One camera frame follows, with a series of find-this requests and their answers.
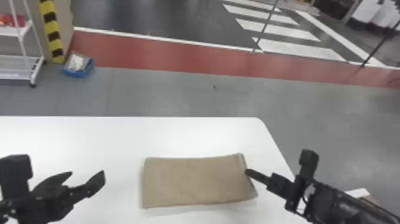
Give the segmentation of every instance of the red object on shelf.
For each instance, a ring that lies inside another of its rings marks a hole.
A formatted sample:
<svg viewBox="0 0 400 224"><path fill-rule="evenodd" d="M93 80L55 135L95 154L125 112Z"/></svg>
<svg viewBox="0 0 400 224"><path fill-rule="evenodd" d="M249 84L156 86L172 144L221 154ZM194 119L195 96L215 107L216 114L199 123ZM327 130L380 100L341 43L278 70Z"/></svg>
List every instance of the red object on shelf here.
<svg viewBox="0 0 400 224"><path fill-rule="evenodd" d="M25 26L25 15L17 15L18 27ZM0 26L11 26L15 27L13 15L11 14L0 14Z"/></svg>

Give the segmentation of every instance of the gray floor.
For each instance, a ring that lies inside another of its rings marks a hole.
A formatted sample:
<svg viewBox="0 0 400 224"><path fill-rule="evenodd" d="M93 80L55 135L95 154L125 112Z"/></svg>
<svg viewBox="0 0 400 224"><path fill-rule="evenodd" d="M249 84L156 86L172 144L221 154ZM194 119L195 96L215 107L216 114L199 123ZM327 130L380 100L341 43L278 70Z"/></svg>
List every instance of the gray floor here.
<svg viewBox="0 0 400 224"><path fill-rule="evenodd" d="M0 86L0 114L259 117L293 172L300 150L315 150L318 180L366 187L400 214L400 91L128 69L74 79L59 69L44 67L36 89Z"/></svg>

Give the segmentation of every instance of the dark floor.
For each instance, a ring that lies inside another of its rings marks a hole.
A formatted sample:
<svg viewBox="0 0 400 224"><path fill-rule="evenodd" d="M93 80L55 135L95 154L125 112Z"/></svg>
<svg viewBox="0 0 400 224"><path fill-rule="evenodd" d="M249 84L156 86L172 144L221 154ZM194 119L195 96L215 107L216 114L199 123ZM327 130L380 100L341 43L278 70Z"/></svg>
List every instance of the dark floor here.
<svg viewBox="0 0 400 224"><path fill-rule="evenodd" d="M255 42L252 40L252 37L259 36L259 32L243 29L235 19L239 18L260 23L264 19L229 13L224 5L241 7L258 12L270 12L270 10L263 10L258 7L219 0L72 0L74 23L78 27L253 48ZM324 33L308 20L302 18L296 12L283 8L280 8L280 10L280 12L276 12L277 15L290 17L299 25L294 26L273 20L270 22L271 25L307 31L320 41L282 36L274 33L263 33L261 38L279 41L283 44L295 43L302 46L317 46L332 49L345 61L363 61L364 58L354 54L350 49ZM363 44L360 47L366 47L367 50L370 49L370 47ZM380 57L380 59L386 65L397 65L390 57Z"/></svg>
<svg viewBox="0 0 400 224"><path fill-rule="evenodd" d="M361 86L96 68L86 79L45 66L39 86L0 86L0 115L259 117L294 173L320 154L318 180L367 188L400 214L400 92Z"/></svg>

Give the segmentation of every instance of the metal shelf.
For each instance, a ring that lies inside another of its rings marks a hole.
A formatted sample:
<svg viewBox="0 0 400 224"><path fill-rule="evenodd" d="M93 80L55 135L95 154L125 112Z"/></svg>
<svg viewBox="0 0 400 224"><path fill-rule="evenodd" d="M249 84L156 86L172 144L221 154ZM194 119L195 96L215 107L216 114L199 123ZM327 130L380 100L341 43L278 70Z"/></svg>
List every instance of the metal shelf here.
<svg viewBox="0 0 400 224"><path fill-rule="evenodd" d="M13 37L24 37L25 34L30 30L32 27L32 20L29 20L25 23L24 27L15 28L10 26L0 26L0 36L13 36Z"/></svg>
<svg viewBox="0 0 400 224"><path fill-rule="evenodd" d="M0 79L35 80L43 62L44 56L0 55Z"/></svg>
<svg viewBox="0 0 400 224"><path fill-rule="evenodd" d="M14 20L16 27L0 27L0 36L18 38L22 56L0 55L0 79L29 80L29 85L34 88L36 86L36 76L38 75L42 64L45 62L42 46L40 45L35 24L32 21L32 15L30 13L27 0L22 0L25 11L29 18L24 27L18 27L17 12L15 11L14 0L8 1L11 8L12 19ZM37 47L40 50L39 57L29 57L26 54L24 37L30 29L33 30Z"/></svg>

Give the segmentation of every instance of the folded cloth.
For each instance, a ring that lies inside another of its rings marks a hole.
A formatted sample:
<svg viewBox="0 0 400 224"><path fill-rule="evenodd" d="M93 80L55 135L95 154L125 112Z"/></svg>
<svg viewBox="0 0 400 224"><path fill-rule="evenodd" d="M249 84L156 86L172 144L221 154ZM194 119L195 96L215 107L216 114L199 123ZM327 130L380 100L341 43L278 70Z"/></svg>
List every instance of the folded cloth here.
<svg viewBox="0 0 400 224"><path fill-rule="evenodd" d="M210 158L147 158L142 200L153 207L250 200L257 192L245 175L243 154Z"/></svg>

